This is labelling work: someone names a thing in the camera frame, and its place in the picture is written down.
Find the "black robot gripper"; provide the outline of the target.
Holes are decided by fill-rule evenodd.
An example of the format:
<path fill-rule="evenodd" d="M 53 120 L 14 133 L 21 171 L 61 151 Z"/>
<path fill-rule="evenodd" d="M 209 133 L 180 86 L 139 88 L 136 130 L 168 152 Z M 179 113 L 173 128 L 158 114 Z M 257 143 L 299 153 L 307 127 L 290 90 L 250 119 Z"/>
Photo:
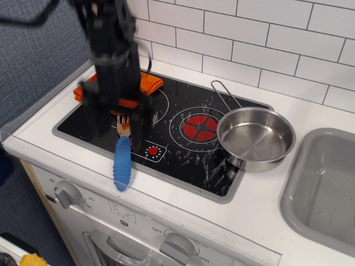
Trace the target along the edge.
<path fill-rule="evenodd" d="M 97 79 L 83 81 L 82 107 L 89 140 L 111 127 L 110 110 L 130 114 L 132 152 L 139 153 L 152 123 L 151 100 L 141 92 L 138 57 L 92 57 Z"/>

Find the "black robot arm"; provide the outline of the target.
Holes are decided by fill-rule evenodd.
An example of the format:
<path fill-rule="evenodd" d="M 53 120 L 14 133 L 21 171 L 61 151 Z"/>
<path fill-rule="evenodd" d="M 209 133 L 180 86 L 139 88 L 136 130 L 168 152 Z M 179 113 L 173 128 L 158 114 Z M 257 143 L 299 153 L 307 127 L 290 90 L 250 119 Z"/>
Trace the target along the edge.
<path fill-rule="evenodd" d="M 132 150 L 139 152 L 151 123 L 151 99 L 140 90 L 135 18 L 126 1 L 71 1 L 89 40 L 96 81 L 83 81 L 82 103 L 92 112 L 99 132 L 114 110 L 129 118 Z"/>

